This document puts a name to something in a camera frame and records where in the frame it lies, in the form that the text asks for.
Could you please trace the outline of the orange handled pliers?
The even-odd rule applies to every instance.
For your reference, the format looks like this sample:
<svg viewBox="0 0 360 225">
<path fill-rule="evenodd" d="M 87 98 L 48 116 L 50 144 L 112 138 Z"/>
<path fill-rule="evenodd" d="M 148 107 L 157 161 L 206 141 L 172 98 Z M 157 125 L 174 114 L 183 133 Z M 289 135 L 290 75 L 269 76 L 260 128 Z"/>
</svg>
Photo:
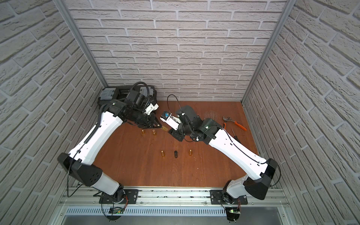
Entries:
<svg viewBox="0 0 360 225">
<path fill-rule="evenodd" d="M 225 122 L 232 122 L 234 123 L 236 126 L 240 127 L 242 130 L 247 131 L 247 128 L 245 128 L 243 125 L 239 124 L 237 121 L 234 121 L 233 119 L 231 119 L 230 117 L 225 117 L 223 116 L 223 120 Z"/>
</svg>

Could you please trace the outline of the black orange screwdriver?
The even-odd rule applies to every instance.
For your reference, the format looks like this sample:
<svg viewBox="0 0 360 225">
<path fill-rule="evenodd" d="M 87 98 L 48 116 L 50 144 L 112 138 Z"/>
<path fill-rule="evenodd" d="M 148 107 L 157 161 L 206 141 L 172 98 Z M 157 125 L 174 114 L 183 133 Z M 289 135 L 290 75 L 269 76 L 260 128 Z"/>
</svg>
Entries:
<svg viewBox="0 0 360 225">
<path fill-rule="evenodd" d="M 240 140 L 238 139 L 238 137 L 237 137 L 237 135 L 235 134 L 234 130 L 233 130 L 233 129 L 231 129 L 231 130 L 232 130 L 232 132 L 233 132 L 234 139 L 240 143 Z"/>
</svg>

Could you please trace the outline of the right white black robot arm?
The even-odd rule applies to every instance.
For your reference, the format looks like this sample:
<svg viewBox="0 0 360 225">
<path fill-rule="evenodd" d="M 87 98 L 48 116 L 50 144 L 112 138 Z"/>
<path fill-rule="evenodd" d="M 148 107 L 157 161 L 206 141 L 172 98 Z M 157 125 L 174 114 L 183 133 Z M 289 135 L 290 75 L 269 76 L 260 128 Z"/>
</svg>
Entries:
<svg viewBox="0 0 360 225">
<path fill-rule="evenodd" d="M 204 142 L 226 155 L 246 173 L 226 183 L 221 194 L 224 202 L 233 204 L 235 199 L 247 194 L 259 200 L 265 199 L 278 167 L 274 159 L 256 155 L 213 119 L 202 120 L 190 106 L 184 106 L 175 116 L 163 112 L 160 119 L 171 127 L 169 134 L 178 141 L 189 136 L 194 142 Z"/>
</svg>

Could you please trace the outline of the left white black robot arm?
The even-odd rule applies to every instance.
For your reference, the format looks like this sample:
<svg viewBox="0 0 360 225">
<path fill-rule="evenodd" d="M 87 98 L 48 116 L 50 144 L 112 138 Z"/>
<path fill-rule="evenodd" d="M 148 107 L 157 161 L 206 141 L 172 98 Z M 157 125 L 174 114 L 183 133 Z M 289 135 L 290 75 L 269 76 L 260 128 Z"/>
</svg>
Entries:
<svg viewBox="0 0 360 225">
<path fill-rule="evenodd" d="M 99 113 L 94 127 L 69 153 L 61 153 L 58 162 L 67 172 L 67 177 L 73 177 L 119 202 L 123 198 L 122 186 L 93 163 L 108 138 L 123 123 L 140 129 L 162 127 L 155 115 L 157 91 L 153 85 L 144 82 L 104 88 L 97 104 Z"/>
</svg>

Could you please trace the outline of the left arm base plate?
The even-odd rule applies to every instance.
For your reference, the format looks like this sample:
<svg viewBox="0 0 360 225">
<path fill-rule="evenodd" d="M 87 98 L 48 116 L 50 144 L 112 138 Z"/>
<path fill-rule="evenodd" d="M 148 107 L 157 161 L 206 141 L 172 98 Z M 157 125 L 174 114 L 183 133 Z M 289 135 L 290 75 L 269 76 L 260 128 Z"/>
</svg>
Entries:
<svg viewBox="0 0 360 225">
<path fill-rule="evenodd" d="M 100 204 L 135 204 L 137 201 L 138 189 L 120 189 L 115 194 L 101 193 Z"/>
</svg>

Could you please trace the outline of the black plastic toolbox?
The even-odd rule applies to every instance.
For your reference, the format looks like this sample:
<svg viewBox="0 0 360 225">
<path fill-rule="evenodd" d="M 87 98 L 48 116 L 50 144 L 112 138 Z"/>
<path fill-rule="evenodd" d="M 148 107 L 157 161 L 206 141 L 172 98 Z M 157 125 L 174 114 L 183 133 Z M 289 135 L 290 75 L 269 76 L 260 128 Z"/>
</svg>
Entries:
<svg viewBox="0 0 360 225">
<path fill-rule="evenodd" d="M 152 103 L 157 104 L 157 91 L 153 85 L 145 84 L 124 85 L 104 88 L 98 98 L 98 106 L 102 106 L 111 100 L 119 100 L 132 106 L 133 109 L 144 113 L 146 107 Z"/>
</svg>

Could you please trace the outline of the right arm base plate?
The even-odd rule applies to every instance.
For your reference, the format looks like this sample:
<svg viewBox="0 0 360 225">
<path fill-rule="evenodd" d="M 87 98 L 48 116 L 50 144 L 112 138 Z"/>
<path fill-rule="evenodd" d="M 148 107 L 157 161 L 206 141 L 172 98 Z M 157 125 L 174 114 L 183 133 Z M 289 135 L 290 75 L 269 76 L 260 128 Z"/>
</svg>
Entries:
<svg viewBox="0 0 360 225">
<path fill-rule="evenodd" d="M 211 204 L 213 205 L 222 204 L 225 206 L 225 205 L 238 205 L 239 203 L 240 205 L 248 204 L 246 195 L 240 196 L 238 198 L 233 198 L 225 191 L 216 190 L 216 189 L 210 190 L 210 200 L 211 200 Z"/>
</svg>

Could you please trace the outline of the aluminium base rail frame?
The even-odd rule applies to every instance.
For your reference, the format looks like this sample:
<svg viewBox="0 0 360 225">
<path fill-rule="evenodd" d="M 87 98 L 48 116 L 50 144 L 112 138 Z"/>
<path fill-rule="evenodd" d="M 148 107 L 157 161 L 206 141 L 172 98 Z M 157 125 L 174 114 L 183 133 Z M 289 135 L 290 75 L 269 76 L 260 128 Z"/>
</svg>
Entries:
<svg viewBox="0 0 360 225">
<path fill-rule="evenodd" d="M 247 194 L 247 205 L 211 204 L 210 190 L 215 187 L 135 187 L 138 189 L 135 204 L 100 204 L 101 192 L 89 187 L 75 190 L 72 197 L 63 195 L 54 211 L 49 224 L 60 225 L 67 216 L 101 216 L 105 220 L 119 216 L 200 216 L 230 217 L 234 222 L 252 218 L 265 218 L 274 211 L 275 218 L 283 225 L 294 225 L 295 217 L 288 199 L 282 189 L 270 189 L 264 200 Z"/>
</svg>

